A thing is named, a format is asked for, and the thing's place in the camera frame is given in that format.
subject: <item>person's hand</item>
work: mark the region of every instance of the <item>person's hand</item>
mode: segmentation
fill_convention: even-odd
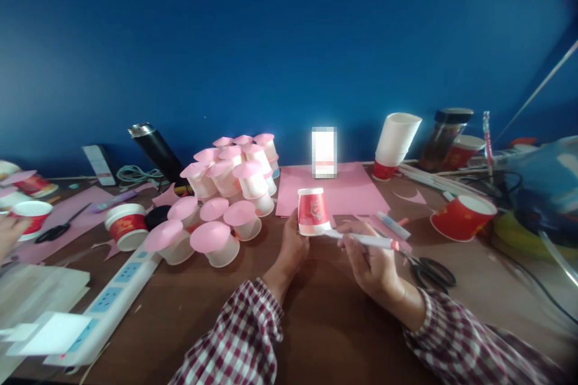
[[[281,251],[275,264],[263,275],[263,282],[279,305],[283,304],[293,277],[309,254],[309,236],[299,234],[297,209],[293,211],[283,227]]]
[[[18,238],[30,225],[29,218],[12,218],[0,215],[0,263],[14,249]]]
[[[379,236],[376,231],[362,221],[349,221],[337,227],[337,231],[347,233],[338,245],[347,252],[359,287],[384,306],[401,301],[406,288],[397,275],[394,252],[366,247],[355,239],[355,233]]]

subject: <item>power strip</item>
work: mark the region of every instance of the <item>power strip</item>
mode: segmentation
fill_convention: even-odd
[[[82,314],[91,321],[70,349],[62,355],[47,356],[43,364],[64,367],[92,364],[160,261],[161,256],[147,253],[141,245]]]

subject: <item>plaid sleeve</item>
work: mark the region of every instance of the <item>plaid sleeve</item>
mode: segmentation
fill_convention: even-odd
[[[420,289],[426,320],[405,330],[409,348],[446,384],[565,384],[549,358],[513,334],[480,323],[462,304]]]
[[[273,344],[283,340],[283,311],[261,279],[244,282],[223,306],[214,328],[186,353],[170,385],[272,384]]]

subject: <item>scissors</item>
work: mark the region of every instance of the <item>scissors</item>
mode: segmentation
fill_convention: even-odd
[[[70,217],[70,219],[65,222],[64,224],[61,224],[59,226],[55,226],[51,229],[48,229],[47,231],[45,231],[44,233],[42,233],[35,241],[35,244],[41,244],[43,242],[46,241],[53,241],[55,239],[58,239],[59,237],[61,237],[62,235],[64,235],[66,232],[68,232],[68,229],[70,228],[70,223],[72,222],[72,220],[74,220],[77,216],[79,216],[83,210],[85,210],[87,207],[89,207],[90,205],[92,205],[92,203],[87,204],[85,207],[83,207],[80,211],[78,211],[77,213],[75,213],[73,216]]]
[[[417,283],[424,289],[431,289],[432,286],[426,284],[424,280],[437,286],[442,292],[448,295],[447,288],[452,288],[458,285],[456,277],[444,265],[436,262],[428,257],[417,258],[409,254],[405,250],[399,251],[406,256],[411,263],[411,272],[414,275]]]

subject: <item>white marker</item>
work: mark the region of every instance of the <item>white marker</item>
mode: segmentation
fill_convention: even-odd
[[[337,230],[325,230],[323,234],[329,236],[330,238],[341,239],[343,236],[345,236],[346,233],[339,233]],[[353,237],[357,239],[360,243],[370,247],[379,247],[385,250],[399,251],[399,242],[394,241],[393,239],[390,238],[380,238],[379,236],[360,235],[358,233],[350,233],[350,235],[353,235]]]
[[[378,218],[381,220],[382,223],[384,223],[387,227],[389,227],[392,232],[394,232],[397,236],[402,238],[404,241],[411,236],[411,233],[409,233],[406,229],[404,229],[402,226],[397,224],[393,220],[393,218],[385,215],[383,212],[381,212],[381,211],[378,212]]]

